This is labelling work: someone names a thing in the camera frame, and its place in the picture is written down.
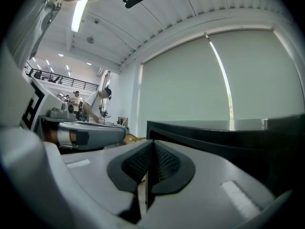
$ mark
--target balcony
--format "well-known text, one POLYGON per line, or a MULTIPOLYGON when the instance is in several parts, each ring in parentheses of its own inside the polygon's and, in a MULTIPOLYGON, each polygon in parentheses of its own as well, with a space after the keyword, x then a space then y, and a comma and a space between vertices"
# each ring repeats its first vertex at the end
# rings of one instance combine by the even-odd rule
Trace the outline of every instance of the balcony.
POLYGON ((38 80, 47 81, 50 83, 57 83, 62 86, 73 87, 76 89, 83 89, 87 91, 97 91, 99 85, 89 82, 80 81, 70 77, 59 74, 50 73, 47 71, 33 69, 28 63, 24 66, 25 73, 28 77, 35 77, 38 80))

